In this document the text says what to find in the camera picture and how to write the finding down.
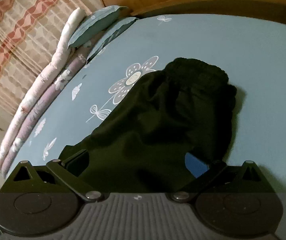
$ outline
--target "blue bed sheet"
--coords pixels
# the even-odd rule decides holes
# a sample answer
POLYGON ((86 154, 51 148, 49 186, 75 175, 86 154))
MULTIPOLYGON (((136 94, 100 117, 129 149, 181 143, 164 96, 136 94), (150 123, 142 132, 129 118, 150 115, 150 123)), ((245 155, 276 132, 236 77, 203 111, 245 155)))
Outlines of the blue bed sheet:
POLYGON ((224 15, 164 15, 135 22, 89 62, 47 109, 15 158, 45 165, 89 135, 124 98, 129 73, 176 57, 226 71, 238 89, 227 163, 254 160, 286 190, 286 25, 224 15))

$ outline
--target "red striped curtain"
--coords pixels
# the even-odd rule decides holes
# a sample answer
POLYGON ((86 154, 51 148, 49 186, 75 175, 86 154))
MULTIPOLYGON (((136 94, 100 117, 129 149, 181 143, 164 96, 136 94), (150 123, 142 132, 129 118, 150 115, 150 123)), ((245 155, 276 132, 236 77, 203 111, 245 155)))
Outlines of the red striped curtain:
POLYGON ((0 107, 14 115, 80 0, 0 0, 0 107))

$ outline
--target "screw head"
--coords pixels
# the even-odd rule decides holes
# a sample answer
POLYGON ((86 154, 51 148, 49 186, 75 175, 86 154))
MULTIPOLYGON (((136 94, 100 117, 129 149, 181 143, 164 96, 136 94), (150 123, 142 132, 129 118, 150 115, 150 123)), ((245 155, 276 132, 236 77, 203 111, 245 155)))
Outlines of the screw head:
POLYGON ((185 191, 179 191, 173 194, 174 199, 176 200, 186 200, 190 197, 190 194, 185 191))
POLYGON ((93 191, 89 191, 88 193, 86 193, 85 196, 88 199, 97 200, 97 199, 99 199, 102 196, 102 193, 99 192, 99 191, 93 190, 93 191))

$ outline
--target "pillow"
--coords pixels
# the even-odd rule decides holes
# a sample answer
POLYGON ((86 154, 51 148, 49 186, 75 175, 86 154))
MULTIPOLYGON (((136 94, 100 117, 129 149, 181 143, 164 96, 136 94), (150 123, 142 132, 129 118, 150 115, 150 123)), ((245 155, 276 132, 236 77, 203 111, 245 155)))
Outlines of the pillow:
POLYGON ((86 63, 89 63, 107 44, 126 31, 136 20, 136 17, 127 17, 110 26, 91 50, 86 63))
POLYGON ((83 45, 95 34, 115 22, 120 16, 121 11, 126 8, 126 6, 111 5, 95 11, 80 24, 68 42, 68 46, 77 48, 83 45))

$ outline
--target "flower pattern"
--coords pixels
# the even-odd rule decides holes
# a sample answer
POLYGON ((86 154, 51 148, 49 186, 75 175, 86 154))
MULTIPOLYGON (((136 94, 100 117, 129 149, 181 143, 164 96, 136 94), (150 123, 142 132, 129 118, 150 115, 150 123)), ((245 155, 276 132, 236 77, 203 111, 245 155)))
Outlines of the flower pattern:
POLYGON ((11 146, 11 151, 18 152, 23 145, 23 141, 20 138, 16 138, 11 146))
POLYGON ((44 118, 40 124, 37 126, 37 128, 35 129, 35 133, 34 133, 34 138, 42 131, 43 126, 45 125, 46 122, 46 118, 44 118))
POLYGON ((139 63, 130 65, 126 69, 126 77, 116 82, 108 90, 110 94, 114 95, 107 102, 105 102, 105 104, 99 110, 97 105, 91 106, 90 113, 93 115, 86 122, 89 122, 89 120, 91 120, 94 116, 97 116, 102 121, 105 120, 112 111, 110 109, 103 109, 103 107, 112 99, 114 105, 117 105, 119 102, 121 102, 126 94, 130 91, 130 89, 134 86, 134 84, 143 75, 156 71, 155 69, 152 69, 152 67, 158 59, 158 56, 153 56, 149 58, 145 63, 143 63, 143 65, 140 65, 139 63))
POLYGON ((159 21, 161 21, 159 23, 159 25, 162 23, 162 22, 169 22, 170 20, 172 20, 172 18, 166 18, 164 15, 161 15, 157 18, 159 21))
POLYGON ((86 58, 83 56, 83 54, 78 54, 77 57, 81 60, 82 63, 86 62, 86 58))
POLYGON ((157 62, 158 58, 158 56, 151 57, 142 65, 139 63, 134 63, 126 69, 126 77, 116 82, 108 90, 110 94, 116 93, 113 98, 114 105, 117 105, 122 101, 130 89, 143 75, 155 71, 155 69, 151 68, 157 62))
POLYGON ((107 116, 112 112, 110 109, 104 109, 104 110, 99 110, 98 111, 98 106, 97 105, 93 105, 90 108, 90 112, 91 114, 95 114, 99 119, 101 119, 102 121, 105 120, 105 118, 107 118, 107 116))
POLYGON ((72 79, 72 77, 69 76, 70 71, 68 69, 64 70, 64 72, 58 76, 56 81, 54 82, 55 84, 55 90, 63 90, 63 88, 67 85, 69 80, 72 79))
POLYGON ((57 138, 54 138, 53 141, 51 141, 50 143, 48 143, 46 145, 46 147, 44 148, 44 151, 43 151, 43 160, 45 161, 46 157, 49 156, 49 150, 53 147, 55 141, 56 141, 57 138))
POLYGON ((81 85, 82 85, 82 83, 79 84, 78 86, 76 86, 75 88, 73 88, 73 90, 72 90, 72 101, 74 101, 74 99, 76 98, 76 95, 80 91, 81 85))

